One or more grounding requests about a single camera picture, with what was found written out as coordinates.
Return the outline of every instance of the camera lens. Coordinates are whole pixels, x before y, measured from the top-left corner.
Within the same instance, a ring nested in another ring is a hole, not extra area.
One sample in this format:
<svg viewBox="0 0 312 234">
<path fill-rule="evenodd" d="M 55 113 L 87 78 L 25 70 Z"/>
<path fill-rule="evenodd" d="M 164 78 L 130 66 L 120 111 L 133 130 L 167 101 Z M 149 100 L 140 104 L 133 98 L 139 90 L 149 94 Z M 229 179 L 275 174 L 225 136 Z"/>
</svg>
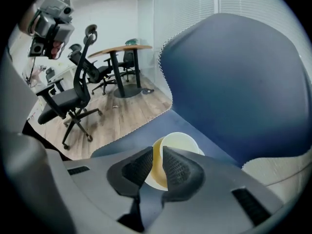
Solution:
<svg viewBox="0 0 312 234">
<path fill-rule="evenodd" d="M 64 9 L 64 14 L 69 14 L 71 11 L 72 11 L 71 8 L 66 7 L 66 8 Z"/>
<path fill-rule="evenodd" d="M 40 51 L 41 51 L 41 47 L 40 47 L 40 46 L 36 46 L 36 47 L 34 48 L 34 51 L 35 51 L 36 53 L 40 52 Z"/>
</svg>

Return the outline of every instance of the round wooden table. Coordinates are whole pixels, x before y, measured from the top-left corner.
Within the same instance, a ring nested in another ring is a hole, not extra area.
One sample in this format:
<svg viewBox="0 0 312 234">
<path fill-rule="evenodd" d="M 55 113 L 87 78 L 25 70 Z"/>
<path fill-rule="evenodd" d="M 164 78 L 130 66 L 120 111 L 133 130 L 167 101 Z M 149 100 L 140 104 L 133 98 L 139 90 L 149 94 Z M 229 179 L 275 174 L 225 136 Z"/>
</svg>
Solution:
<svg viewBox="0 0 312 234">
<path fill-rule="evenodd" d="M 151 48 L 152 47 L 148 45 L 124 45 L 124 46 L 119 46 L 115 48 L 104 49 L 104 50 L 98 51 L 96 53 L 89 55 L 88 58 L 99 57 L 105 54 L 110 54 L 113 70 L 115 73 L 115 79 L 116 79 L 116 83 L 118 86 L 118 89 L 114 91 L 114 95 L 118 98 L 129 98 L 129 97 L 139 94 L 142 90 L 141 81 L 140 81 L 140 70 L 138 67 L 137 50 L 138 49 L 151 49 Z M 126 86 L 122 85 L 116 53 L 119 51 L 125 51 L 125 50 L 133 50 L 135 73 L 136 73 L 136 86 L 133 84 L 129 84 Z"/>
</svg>

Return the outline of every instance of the table leg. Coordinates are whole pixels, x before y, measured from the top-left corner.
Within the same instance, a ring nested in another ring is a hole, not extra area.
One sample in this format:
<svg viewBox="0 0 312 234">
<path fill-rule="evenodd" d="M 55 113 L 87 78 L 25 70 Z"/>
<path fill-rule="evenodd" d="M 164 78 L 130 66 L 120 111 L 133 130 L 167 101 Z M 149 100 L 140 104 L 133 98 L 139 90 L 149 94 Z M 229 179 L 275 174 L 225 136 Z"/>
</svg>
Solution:
<svg viewBox="0 0 312 234">
<path fill-rule="evenodd" d="M 114 74 L 115 74 L 115 80 L 116 80 L 116 83 L 118 86 L 120 96 L 125 97 L 125 91 L 123 89 L 123 85 L 122 85 L 122 81 L 121 81 L 121 77 L 120 77 L 120 73 L 119 73 L 116 51 L 111 51 L 109 54 L 111 56 L 111 61 L 112 61 L 113 70 L 114 70 Z"/>
<path fill-rule="evenodd" d="M 138 88 L 141 88 L 141 80 L 140 80 L 140 70 L 138 68 L 138 59 L 137 59 L 137 49 L 133 50 L 133 57 L 135 63 L 135 71 L 136 71 L 136 85 Z"/>
</svg>

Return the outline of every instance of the textured rubber grip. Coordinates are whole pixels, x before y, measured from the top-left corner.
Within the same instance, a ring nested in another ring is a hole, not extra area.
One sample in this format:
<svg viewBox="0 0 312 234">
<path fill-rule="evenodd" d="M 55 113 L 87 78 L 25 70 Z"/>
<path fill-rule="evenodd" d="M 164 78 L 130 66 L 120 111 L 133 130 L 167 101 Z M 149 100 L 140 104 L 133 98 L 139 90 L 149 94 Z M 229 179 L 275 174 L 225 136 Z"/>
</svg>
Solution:
<svg viewBox="0 0 312 234">
<path fill-rule="evenodd" d="M 146 149 L 126 158 L 107 171 L 107 180 L 122 196 L 138 199 L 138 191 L 143 185 L 153 165 L 153 148 Z"/>
<path fill-rule="evenodd" d="M 196 162 L 163 147 L 162 167 L 166 173 L 168 191 L 162 196 L 162 203 L 190 199 L 203 185 L 204 170 Z"/>
</svg>

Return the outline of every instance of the cup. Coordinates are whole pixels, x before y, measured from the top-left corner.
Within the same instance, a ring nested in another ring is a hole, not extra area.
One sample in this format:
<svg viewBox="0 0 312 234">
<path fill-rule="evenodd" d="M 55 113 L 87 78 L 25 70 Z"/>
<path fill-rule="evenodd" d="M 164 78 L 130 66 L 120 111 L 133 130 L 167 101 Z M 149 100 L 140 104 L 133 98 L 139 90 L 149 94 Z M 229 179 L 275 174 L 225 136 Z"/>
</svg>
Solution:
<svg viewBox="0 0 312 234">
<path fill-rule="evenodd" d="M 158 190 L 167 191 L 167 177 L 162 168 L 163 146 L 179 148 L 200 155 L 204 155 L 204 153 L 199 149 L 196 141 L 185 133 L 168 134 L 153 144 L 153 166 L 145 182 Z"/>
</svg>

